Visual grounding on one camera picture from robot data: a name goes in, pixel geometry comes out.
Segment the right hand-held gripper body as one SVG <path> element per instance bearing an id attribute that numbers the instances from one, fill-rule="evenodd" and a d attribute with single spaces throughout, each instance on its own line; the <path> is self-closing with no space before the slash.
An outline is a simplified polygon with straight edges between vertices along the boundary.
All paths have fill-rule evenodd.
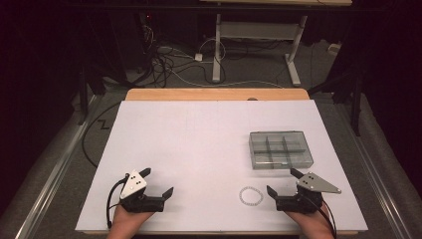
<path id="1" fill-rule="evenodd" d="M 323 202 L 322 193 L 341 194 L 341 190 L 313 172 L 304 173 L 296 182 L 297 192 L 293 196 L 280 196 L 275 200 L 278 211 L 315 213 Z"/>

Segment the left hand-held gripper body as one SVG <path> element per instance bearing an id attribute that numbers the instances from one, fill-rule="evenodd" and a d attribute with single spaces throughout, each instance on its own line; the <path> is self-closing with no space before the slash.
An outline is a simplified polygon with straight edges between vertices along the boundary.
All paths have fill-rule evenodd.
<path id="1" fill-rule="evenodd" d="M 147 196 L 144 193 L 146 186 L 145 177 L 142 178 L 137 170 L 133 170 L 120 193 L 119 204 L 127 212 L 162 212 L 164 201 L 159 201 L 158 197 Z"/>

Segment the clear grey compartment box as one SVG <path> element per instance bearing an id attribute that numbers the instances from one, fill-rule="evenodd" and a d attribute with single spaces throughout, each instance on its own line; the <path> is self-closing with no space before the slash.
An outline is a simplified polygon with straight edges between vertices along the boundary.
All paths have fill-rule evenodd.
<path id="1" fill-rule="evenodd" d="M 314 164 L 302 131 L 254 131 L 249 135 L 254 169 L 310 168 Z"/>

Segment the person's left hand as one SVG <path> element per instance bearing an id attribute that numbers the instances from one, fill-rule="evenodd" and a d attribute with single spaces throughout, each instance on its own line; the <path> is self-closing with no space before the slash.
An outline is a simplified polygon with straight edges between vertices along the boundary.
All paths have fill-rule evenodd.
<path id="1" fill-rule="evenodd" d="M 121 205 L 114 210 L 111 229 L 106 239 L 131 239 L 153 212 L 127 212 Z"/>

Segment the person's right hand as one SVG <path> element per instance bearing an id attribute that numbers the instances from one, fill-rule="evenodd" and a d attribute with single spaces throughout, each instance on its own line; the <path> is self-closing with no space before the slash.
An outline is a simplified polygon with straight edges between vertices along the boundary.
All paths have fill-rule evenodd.
<path id="1" fill-rule="evenodd" d="M 286 214 L 300 226 L 308 239 L 334 239 L 329 223 L 320 212 L 302 214 L 287 211 Z"/>

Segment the black metal stand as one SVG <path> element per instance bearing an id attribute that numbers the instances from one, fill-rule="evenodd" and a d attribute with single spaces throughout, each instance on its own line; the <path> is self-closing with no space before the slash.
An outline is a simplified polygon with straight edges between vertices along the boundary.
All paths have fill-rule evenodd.
<path id="1" fill-rule="evenodd" d="M 332 100 L 335 104 L 351 102 L 350 126 L 356 136 L 360 136 L 359 116 L 362 92 L 362 71 L 359 67 L 350 67 L 341 75 L 326 80 L 308 90 L 308 95 L 319 92 L 332 92 Z"/>

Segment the aluminium rail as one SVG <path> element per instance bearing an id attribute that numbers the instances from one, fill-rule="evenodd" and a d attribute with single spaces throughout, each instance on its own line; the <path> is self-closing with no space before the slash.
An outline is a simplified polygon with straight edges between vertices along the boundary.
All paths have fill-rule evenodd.
<path id="1" fill-rule="evenodd" d="M 336 110 L 339 113 L 345 128 L 347 129 L 354 145 L 357 147 L 359 158 L 368 181 L 377 197 L 377 200 L 385 214 L 388 223 L 395 235 L 396 239 L 412 239 L 411 233 L 400 215 L 396 202 L 392 194 L 388 191 L 386 184 L 382 181 L 381 176 L 372 162 L 369 152 L 365 148 L 361 137 L 358 136 L 351 127 L 351 119 L 349 118 L 346 107 L 343 105 L 336 105 Z"/>
<path id="2" fill-rule="evenodd" d="M 76 129 L 73 132 L 73 137 L 53 167 L 51 174 L 17 232 L 15 239 L 33 239 L 69 168 L 73 159 L 73 154 L 82 141 L 83 134 L 86 132 L 90 120 L 94 117 L 102 99 L 103 96 L 93 95 L 91 97 L 86 116 L 77 124 Z"/>

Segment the white metal desk frame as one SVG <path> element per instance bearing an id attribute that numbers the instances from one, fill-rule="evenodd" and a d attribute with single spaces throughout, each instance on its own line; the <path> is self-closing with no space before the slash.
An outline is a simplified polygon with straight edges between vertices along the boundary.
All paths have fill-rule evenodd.
<path id="1" fill-rule="evenodd" d="M 221 15 L 216 16 L 215 24 L 215 50 L 213 57 L 212 82 L 221 82 L 221 60 L 224 51 L 222 38 L 227 39 L 254 39 L 254 40 L 289 40 L 292 41 L 292 49 L 284 55 L 290 79 L 294 87 L 302 83 L 295 66 L 295 56 L 305 30 L 308 17 L 302 16 L 295 24 L 285 23 L 259 23 L 259 22 L 230 22 L 222 21 Z"/>

